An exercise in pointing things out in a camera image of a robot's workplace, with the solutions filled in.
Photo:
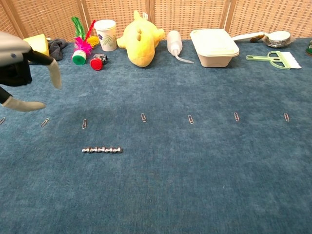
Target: pink feathers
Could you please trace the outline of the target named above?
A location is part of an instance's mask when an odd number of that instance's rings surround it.
[[[75,38],[75,51],[83,50],[87,55],[91,54],[92,47],[86,40],[82,40],[81,37]]]

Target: green feathers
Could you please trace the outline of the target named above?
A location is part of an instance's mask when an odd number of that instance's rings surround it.
[[[76,38],[77,38],[77,37],[81,37],[82,40],[84,40],[86,34],[85,34],[85,32],[84,32],[83,26],[82,26],[81,23],[80,23],[79,18],[76,17],[76,16],[72,17],[72,22],[74,23],[75,28],[76,28]]]

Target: yellow sponge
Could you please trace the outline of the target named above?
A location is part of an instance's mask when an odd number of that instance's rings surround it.
[[[36,35],[30,38],[25,38],[24,41],[33,48],[34,51],[41,52],[47,56],[50,56],[49,53],[49,44],[44,34]]]

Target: yellow stuffed animal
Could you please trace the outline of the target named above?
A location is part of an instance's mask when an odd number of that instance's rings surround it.
[[[148,66],[155,55],[155,48],[165,37],[162,29],[143,19],[134,11],[134,21],[124,30],[123,36],[117,39],[117,45],[127,50],[129,60],[139,67]]]

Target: paper clip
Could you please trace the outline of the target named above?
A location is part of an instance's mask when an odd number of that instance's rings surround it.
[[[189,117],[189,122],[190,122],[190,124],[193,124],[193,123],[194,123],[194,121],[193,121],[192,116],[191,116],[191,115],[189,115],[188,117]]]
[[[44,120],[44,122],[42,122],[42,124],[40,125],[40,127],[42,128],[44,125],[46,125],[47,124],[47,122],[49,121],[49,119],[48,118],[46,118],[45,120]]]
[[[289,122],[289,116],[287,113],[284,113],[284,118],[285,118],[286,122]]]
[[[239,121],[239,116],[237,112],[234,112],[234,117],[235,117],[235,121],[238,122]]]
[[[0,125],[5,121],[5,117],[3,117],[2,119],[0,119]]]
[[[146,122],[146,117],[145,117],[144,113],[141,114],[141,118],[142,118],[142,121],[145,123]]]
[[[82,122],[82,129],[85,129],[87,127],[87,120],[84,119]]]

